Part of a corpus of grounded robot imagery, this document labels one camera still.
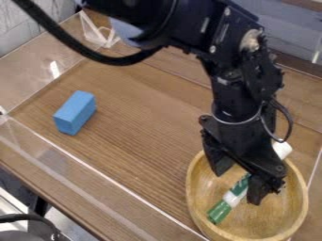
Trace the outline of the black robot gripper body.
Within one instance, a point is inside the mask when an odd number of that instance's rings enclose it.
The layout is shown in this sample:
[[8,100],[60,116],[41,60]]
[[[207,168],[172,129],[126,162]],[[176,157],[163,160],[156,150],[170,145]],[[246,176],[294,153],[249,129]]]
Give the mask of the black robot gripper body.
[[226,155],[234,164],[249,173],[259,176],[287,176],[285,161],[273,149],[271,141],[285,143],[290,137],[278,137],[275,132],[277,112],[286,118],[290,112],[279,103],[263,104],[247,120],[237,119],[214,104],[212,113],[200,115],[199,123],[220,143]]

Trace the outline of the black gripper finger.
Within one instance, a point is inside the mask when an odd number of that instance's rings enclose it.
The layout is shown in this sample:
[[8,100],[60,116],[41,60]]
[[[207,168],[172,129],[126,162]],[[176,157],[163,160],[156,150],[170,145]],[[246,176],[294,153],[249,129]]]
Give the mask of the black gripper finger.
[[269,194],[281,192],[285,183],[285,176],[274,177],[251,174],[247,180],[247,202],[259,205]]
[[212,172],[220,177],[234,165],[232,159],[226,155],[223,147],[212,135],[202,130],[204,156]]

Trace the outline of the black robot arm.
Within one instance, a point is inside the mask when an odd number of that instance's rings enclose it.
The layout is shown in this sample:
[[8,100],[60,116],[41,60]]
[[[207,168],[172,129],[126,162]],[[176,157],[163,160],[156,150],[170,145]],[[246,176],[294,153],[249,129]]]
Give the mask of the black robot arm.
[[283,71],[275,65],[258,17],[231,0],[80,0],[111,19],[140,61],[175,47],[200,61],[212,90],[211,113],[199,118],[204,155],[216,175],[232,165],[250,174],[247,201],[258,205],[285,184],[287,168],[273,143]]

